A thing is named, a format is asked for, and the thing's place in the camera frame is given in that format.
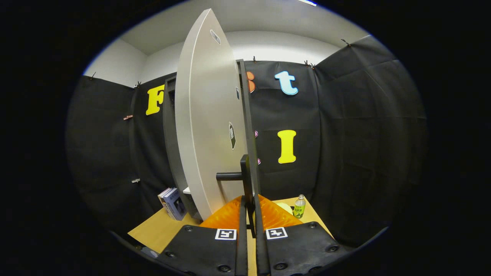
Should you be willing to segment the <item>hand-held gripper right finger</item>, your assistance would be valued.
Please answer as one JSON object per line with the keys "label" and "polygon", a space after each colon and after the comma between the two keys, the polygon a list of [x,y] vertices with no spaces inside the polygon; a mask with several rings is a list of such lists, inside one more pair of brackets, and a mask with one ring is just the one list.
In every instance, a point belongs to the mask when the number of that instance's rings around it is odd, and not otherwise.
{"label": "hand-held gripper right finger", "polygon": [[319,222],[264,227],[266,204],[254,196],[258,276],[313,276],[347,257],[348,251]]}

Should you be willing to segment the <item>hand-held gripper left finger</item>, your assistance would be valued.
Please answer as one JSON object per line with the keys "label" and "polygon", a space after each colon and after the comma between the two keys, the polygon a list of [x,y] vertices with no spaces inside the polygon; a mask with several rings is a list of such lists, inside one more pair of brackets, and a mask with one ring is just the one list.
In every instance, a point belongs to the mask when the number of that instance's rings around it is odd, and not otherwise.
{"label": "hand-held gripper left finger", "polygon": [[232,228],[184,225],[157,261],[185,276],[247,276],[247,208],[244,196],[228,203],[236,212]]}

